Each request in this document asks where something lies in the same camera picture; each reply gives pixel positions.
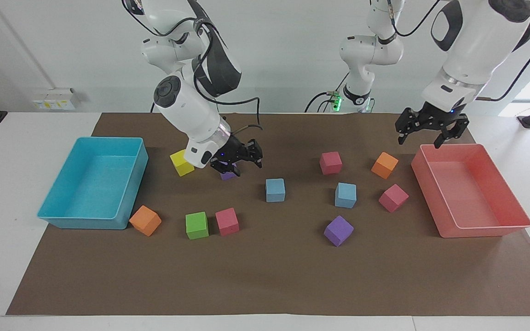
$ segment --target orange cube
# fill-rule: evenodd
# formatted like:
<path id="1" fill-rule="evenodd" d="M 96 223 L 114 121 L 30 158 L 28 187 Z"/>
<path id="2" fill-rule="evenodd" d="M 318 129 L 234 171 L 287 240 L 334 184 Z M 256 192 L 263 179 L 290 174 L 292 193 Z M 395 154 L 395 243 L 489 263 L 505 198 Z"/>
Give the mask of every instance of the orange cube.
<path id="1" fill-rule="evenodd" d="M 143 234 L 150 237 L 156 228 L 158 228 L 159 224 L 161 224 L 161 219 L 156 212 L 143 205 L 134 213 L 132 218 L 130 218 L 130 224 L 132 224 L 136 230 L 141 231 Z"/>
<path id="2" fill-rule="evenodd" d="M 396 168 L 396 164 L 398 164 L 398 159 L 383 152 L 379 155 L 379 158 L 377 158 L 377 161 L 372 168 L 372 172 L 383 179 L 387 179 L 392 174 L 392 171 L 394 171 L 394 168 Z"/>

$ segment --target green cube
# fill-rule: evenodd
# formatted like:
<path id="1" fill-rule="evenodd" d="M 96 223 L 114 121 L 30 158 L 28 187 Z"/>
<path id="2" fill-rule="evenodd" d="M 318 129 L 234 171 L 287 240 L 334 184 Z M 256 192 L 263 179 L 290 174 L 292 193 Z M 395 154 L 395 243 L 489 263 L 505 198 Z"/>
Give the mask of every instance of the green cube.
<path id="1" fill-rule="evenodd" d="M 208 217 L 205 212 L 185 215 L 185 231 L 189 239 L 200 239 L 210 235 L 208 233 Z"/>

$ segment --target blue bin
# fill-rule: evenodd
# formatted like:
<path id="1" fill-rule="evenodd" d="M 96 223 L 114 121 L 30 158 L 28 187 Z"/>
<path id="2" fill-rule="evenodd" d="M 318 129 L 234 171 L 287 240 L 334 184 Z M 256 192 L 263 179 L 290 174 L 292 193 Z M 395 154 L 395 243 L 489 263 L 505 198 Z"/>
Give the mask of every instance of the blue bin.
<path id="1" fill-rule="evenodd" d="M 78 138 L 38 218 L 58 228 L 126 228 L 148 161 L 142 138 Z"/>

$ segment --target purple cube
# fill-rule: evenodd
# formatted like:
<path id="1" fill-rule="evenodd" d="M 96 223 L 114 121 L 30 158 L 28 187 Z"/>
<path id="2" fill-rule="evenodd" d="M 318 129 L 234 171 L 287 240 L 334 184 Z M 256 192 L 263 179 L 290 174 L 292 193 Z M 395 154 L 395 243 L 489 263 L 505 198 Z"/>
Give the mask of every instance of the purple cube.
<path id="1" fill-rule="evenodd" d="M 335 218 L 326 227 L 324 235 L 333 245 L 339 247 L 353 233 L 353 226 L 349 224 L 342 216 Z"/>
<path id="2" fill-rule="evenodd" d="M 230 178 L 236 178 L 237 176 L 233 172 L 227 172 L 226 174 L 220 174 L 222 180 L 229 180 Z"/>

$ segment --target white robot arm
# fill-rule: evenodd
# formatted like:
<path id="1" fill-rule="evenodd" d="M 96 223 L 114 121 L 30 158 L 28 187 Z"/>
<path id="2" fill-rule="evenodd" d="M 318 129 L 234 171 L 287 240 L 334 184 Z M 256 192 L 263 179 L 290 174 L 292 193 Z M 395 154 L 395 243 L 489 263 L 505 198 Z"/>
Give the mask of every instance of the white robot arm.
<path id="1" fill-rule="evenodd" d="M 441 131 L 437 148 L 460 138 L 469 124 L 461 111 L 476 100 L 494 70 L 530 39 L 530 1 L 453 0 L 435 17 L 432 37 L 448 58 L 423 91 L 422 109 L 406 108 L 396 121 L 400 144 L 423 129 Z"/>
<path id="2" fill-rule="evenodd" d="M 237 176 L 240 172 L 233 166 L 237 161 L 251 161 L 261 168 L 263 153 L 257 141 L 240 142 L 205 97 L 236 89 L 242 73 L 202 6 L 196 0 L 171 0 L 168 6 L 164 0 L 122 0 L 122 4 L 139 23 L 135 15 L 145 15 L 154 29 L 147 28 L 156 37 L 143 41 L 142 52 L 168 75 L 155 89 L 155 108 L 187 134 L 184 158 L 195 167 L 209 163 L 219 172 Z"/>
<path id="3" fill-rule="evenodd" d="M 405 0 L 392 0 L 393 17 L 398 21 Z M 375 74 L 368 66 L 392 65 L 402 58 L 404 46 L 392 25 L 386 0 L 373 1 L 368 14 L 368 27 L 375 36 L 349 36 L 340 45 L 340 57 L 349 67 L 349 77 L 341 91 L 347 104 L 362 111 L 374 84 Z"/>

